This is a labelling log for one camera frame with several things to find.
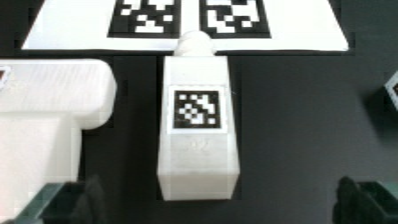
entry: white 3d-printed block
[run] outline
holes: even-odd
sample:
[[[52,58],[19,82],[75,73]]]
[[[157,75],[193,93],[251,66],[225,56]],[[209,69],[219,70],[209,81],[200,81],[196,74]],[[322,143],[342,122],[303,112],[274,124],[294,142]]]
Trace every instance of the white 3d-printed block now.
[[[159,154],[166,200],[232,199],[241,175],[235,135],[228,58],[166,57]]]
[[[0,113],[0,223],[47,183],[77,181],[81,142],[70,113]]]
[[[91,59],[0,60],[3,68],[10,72],[4,88],[0,81],[0,112],[72,112],[83,129],[100,127],[116,97],[107,63]]]

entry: white cube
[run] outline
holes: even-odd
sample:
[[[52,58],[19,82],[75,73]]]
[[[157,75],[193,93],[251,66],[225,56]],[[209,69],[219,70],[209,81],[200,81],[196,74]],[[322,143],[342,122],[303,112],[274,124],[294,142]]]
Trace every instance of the white cube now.
[[[166,57],[159,154],[164,199],[232,199],[239,175],[228,58]]]

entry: white paper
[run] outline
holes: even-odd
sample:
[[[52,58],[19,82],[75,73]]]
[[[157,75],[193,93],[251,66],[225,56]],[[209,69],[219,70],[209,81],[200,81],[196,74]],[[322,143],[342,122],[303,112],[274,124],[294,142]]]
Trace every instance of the white paper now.
[[[273,38],[216,39],[219,51],[349,50],[330,0],[264,4]],[[115,5],[116,0],[47,0],[24,49],[175,50],[179,39],[107,37]],[[200,29],[200,0],[182,0],[180,26],[182,33]]]

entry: black tabletop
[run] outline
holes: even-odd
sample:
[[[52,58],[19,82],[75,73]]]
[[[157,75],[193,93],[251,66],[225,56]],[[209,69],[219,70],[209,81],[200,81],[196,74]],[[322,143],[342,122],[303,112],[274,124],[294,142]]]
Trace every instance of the black tabletop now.
[[[333,1],[349,52],[230,52],[242,176],[232,201],[166,202],[157,180],[164,55],[22,51],[43,0],[0,1],[0,57],[99,58],[118,80],[115,116],[84,132],[111,223],[333,223],[338,180],[398,180],[398,1]]]

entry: black object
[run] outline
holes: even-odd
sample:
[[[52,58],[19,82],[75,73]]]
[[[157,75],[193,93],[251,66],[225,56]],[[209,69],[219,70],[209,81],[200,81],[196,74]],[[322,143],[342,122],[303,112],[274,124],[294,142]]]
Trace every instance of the black object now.
[[[340,181],[337,224],[397,224],[397,183],[360,182],[346,177]]]
[[[86,183],[47,184],[12,223],[107,224],[104,198],[97,177]]]

